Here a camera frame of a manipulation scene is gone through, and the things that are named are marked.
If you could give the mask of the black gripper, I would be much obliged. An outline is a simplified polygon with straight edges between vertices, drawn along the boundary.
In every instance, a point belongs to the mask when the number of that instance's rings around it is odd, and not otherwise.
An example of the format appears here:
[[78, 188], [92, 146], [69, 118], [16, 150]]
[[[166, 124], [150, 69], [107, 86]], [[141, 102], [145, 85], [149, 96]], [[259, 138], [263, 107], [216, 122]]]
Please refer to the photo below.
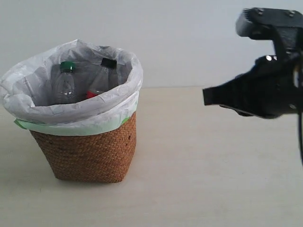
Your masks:
[[295, 23], [254, 23], [247, 36], [272, 41], [275, 53], [258, 57], [247, 75], [202, 89], [204, 105], [265, 119], [301, 112], [303, 27]]

